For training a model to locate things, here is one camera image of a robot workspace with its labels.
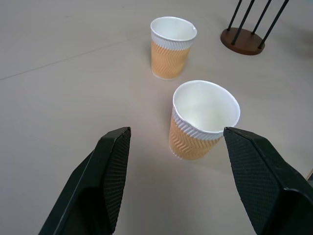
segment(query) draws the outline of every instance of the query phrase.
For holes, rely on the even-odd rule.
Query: table surface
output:
[[[283,0],[273,1],[263,37]],[[0,3],[0,234],[39,232],[71,172],[108,131],[130,126],[127,180],[115,235],[255,234],[224,140],[178,160],[168,146],[172,95],[201,79],[238,100],[238,128],[268,138],[306,176],[313,168],[313,4],[288,3],[264,51],[220,42],[236,0],[3,0]],[[256,1],[252,30],[266,1]],[[234,26],[247,8],[243,1]],[[198,30],[182,75],[151,72],[150,22]]]

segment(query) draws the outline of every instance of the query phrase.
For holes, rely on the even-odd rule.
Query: white paper cup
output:
[[[197,30],[177,17],[157,18],[150,28],[152,72],[162,79],[174,79],[185,65]]]
[[[170,148],[182,159],[202,158],[239,117],[237,100],[223,87],[200,80],[186,82],[173,96]]]

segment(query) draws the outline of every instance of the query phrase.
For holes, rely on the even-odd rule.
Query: cup rim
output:
[[[192,81],[188,81],[188,82],[185,82],[185,83],[181,84],[179,87],[177,87],[177,89],[175,90],[175,92],[174,92],[174,94],[173,94],[173,107],[174,107],[175,112],[177,113],[178,117],[179,117],[183,122],[185,122],[187,125],[191,126],[192,128],[194,128],[195,130],[197,130],[197,131],[199,131],[199,132],[201,132],[201,133],[205,133],[205,134],[220,134],[220,133],[223,133],[224,129],[221,130],[221,131],[205,131],[205,130],[200,130],[200,129],[198,129],[197,127],[195,127],[194,125],[192,125],[190,122],[186,121],[186,120],[180,115],[180,113],[178,112],[178,110],[177,110],[177,108],[176,108],[176,105],[175,105],[175,103],[174,103],[174,99],[175,99],[175,94],[176,94],[176,92],[177,92],[180,88],[182,88],[182,87],[184,87],[184,86],[186,86],[186,85],[188,85],[188,84],[191,84],[191,83],[198,83],[198,82],[203,82],[203,83],[207,83],[207,84],[213,85],[213,86],[215,86],[215,87],[218,87],[219,89],[224,90],[226,93],[228,93],[228,95],[229,95],[230,98],[234,101],[234,103],[235,103],[235,105],[237,106],[237,109],[238,109],[238,111],[239,111],[235,123],[234,123],[233,125],[231,125],[231,126],[228,126],[228,127],[234,127],[235,125],[237,125],[237,123],[238,123],[238,121],[239,121],[239,118],[240,118],[240,115],[241,115],[241,110],[240,110],[240,106],[239,106],[239,103],[238,103],[238,101],[236,100],[236,98],[235,98],[228,90],[226,90],[224,87],[221,87],[220,85],[215,84],[215,83],[213,83],[213,82],[204,81],[204,80],[192,80]]]
[[[164,36],[158,34],[158,33],[152,28],[152,24],[153,24],[155,21],[157,21],[157,20],[159,20],[159,19],[164,19],[164,18],[178,19],[178,20],[180,20],[180,21],[187,22],[188,24],[191,24],[191,25],[192,25],[193,30],[196,32],[196,34],[195,34],[191,39],[172,39],[172,38],[164,37]],[[191,22],[189,22],[189,21],[187,21],[187,20],[184,20],[184,19],[182,19],[182,18],[174,17],[174,16],[163,16],[163,17],[159,17],[159,18],[154,19],[154,20],[150,23],[150,29],[151,29],[151,31],[152,31],[155,35],[159,36],[160,38],[163,38],[163,39],[165,39],[165,40],[169,40],[169,41],[172,41],[172,42],[188,42],[188,41],[191,41],[191,40],[193,40],[193,39],[196,37],[196,35],[197,35],[197,33],[198,33],[196,27],[195,27]]]

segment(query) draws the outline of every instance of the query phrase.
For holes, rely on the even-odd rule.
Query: wooden round base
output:
[[[251,31],[242,29],[235,45],[232,45],[235,34],[237,33],[238,28],[230,28],[229,31],[225,29],[221,34],[221,42],[229,49],[243,55],[257,55],[260,54],[265,44],[263,44],[261,49],[258,49],[262,38],[256,34],[251,34]]]

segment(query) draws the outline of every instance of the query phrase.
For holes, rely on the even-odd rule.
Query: paper cup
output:
[[[173,96],[170,148],[181,159],[202,158],[239,117],[238,102],[223,87],[200,80],[186,82]]]
[[[197,30],[192,23],[176,17],[157,18],[150,27],[152,72],[162,79],[174,79],[185,65]]]

